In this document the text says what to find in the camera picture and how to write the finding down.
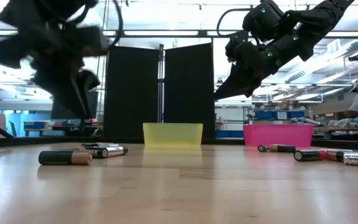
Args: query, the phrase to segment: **translucent yellow container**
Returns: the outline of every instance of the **translucent yellow container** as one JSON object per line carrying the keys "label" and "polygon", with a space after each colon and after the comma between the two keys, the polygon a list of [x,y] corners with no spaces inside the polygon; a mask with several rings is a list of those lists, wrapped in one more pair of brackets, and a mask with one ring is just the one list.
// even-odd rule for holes
{"label": "translucent yellow container", "polygon": [[147,147],[200,147],[203,124],[143,123]]}

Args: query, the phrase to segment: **wooden tabletop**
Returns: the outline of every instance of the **wooden tabletop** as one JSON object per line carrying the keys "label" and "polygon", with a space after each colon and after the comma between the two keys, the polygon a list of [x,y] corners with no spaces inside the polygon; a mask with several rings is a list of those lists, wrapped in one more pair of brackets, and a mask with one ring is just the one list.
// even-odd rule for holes
{"label": "wooden tabletop", "polygon": [[0,224],[358,224],[358,167],[243,146],[146,149],[91,166],[40,166],[0,148]]}

